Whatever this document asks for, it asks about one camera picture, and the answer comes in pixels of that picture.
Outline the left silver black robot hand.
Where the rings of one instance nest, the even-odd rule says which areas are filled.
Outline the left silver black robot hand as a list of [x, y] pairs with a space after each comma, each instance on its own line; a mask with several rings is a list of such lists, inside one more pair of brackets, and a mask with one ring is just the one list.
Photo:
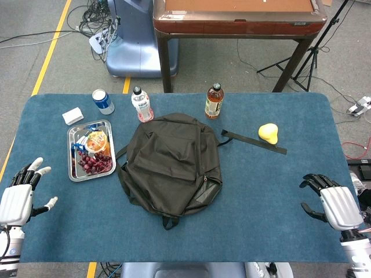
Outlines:
[[23, 226], [30, 218], [48, 212], [54, 208], [58, 197], [52, 197], [45, 205], [34, 207], [35, 189], [51, 167], [41, 167], [42, 157], [23, 167], [12, 178], [10, 185], [4, 190], [1, 198], [1, 225]]

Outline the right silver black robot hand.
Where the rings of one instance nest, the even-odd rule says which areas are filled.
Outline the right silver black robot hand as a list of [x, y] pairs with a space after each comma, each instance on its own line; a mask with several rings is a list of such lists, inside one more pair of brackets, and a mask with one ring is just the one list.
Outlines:
[[322, 174], [307, 174], [300, 184], [309, 186], [320, 198], [324, 212], [319, 213], [302, 203], [301, 207], [310, 217], [327, 222], [337, 231], [359, 228], [363, 223], [360, 209], [348, 187], [338, 184]]

